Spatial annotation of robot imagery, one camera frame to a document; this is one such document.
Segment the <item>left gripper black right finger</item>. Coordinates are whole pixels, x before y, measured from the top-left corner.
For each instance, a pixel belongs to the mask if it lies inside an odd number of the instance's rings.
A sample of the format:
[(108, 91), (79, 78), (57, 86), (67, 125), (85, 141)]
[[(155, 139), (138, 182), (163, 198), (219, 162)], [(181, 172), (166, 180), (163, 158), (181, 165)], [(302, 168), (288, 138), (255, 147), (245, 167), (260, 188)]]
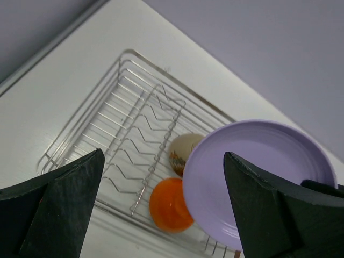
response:
[(223, 164), (245, 257), (343, 257), (342, 185), (298, 185), (232, 152)]

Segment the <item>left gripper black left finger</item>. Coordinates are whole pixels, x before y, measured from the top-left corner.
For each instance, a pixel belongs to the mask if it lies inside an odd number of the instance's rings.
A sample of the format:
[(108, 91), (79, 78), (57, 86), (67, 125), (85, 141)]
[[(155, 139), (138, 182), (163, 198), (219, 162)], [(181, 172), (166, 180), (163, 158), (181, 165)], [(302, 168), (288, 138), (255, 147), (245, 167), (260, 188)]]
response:
[(1, 257), (79, 257), (104, 164), (97, 149), (1, 189)]

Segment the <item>orange bowl white inside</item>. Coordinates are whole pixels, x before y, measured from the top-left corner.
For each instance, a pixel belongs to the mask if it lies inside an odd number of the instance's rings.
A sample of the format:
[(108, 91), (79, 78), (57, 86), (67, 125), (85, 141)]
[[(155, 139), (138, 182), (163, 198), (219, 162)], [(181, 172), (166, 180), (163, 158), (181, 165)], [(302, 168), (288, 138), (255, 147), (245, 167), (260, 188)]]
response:
[(149, 199), (149, 211), (154, 224), (167, 233), (181, 233), (194, 224), (180, 178), (167, 178), (155, 186)]

